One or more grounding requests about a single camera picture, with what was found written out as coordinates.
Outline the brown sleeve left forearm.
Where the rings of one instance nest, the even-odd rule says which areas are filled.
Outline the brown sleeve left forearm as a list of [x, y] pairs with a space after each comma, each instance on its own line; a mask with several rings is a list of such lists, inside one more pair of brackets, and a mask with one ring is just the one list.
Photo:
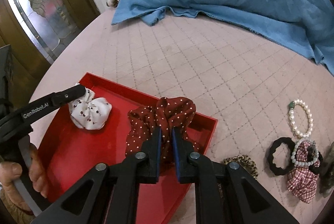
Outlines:
[[1, 190], [1, 200], [11, 215], [13, 217], [14, 221], [18, 224], [29, 224], [31, 223], [34, 219], [35, 216], [27, 211], [24, 211], [17, 207], [5, 194], [4, 190]]

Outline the person's left hand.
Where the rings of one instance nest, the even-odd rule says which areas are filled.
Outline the person's left hand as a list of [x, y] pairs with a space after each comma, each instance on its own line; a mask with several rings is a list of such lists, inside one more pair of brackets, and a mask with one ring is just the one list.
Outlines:
[[[32, 164], [29, 168], [29, 178], [36, 192], [40, 193], [44, 198], [47, 198], [49, 186], [46, 178], [45, 169], [38, 157], [38, 151], [34, 144], [29, 146], [30, 157]], [[1, 162], [1, 185], [7, 200], [11, 201], [17, 208], [31, 213], [30, 207], [26, 204], [17, 188], [14, 185], [14, 180], [20, 178], [22, 167], [15, 162]]]

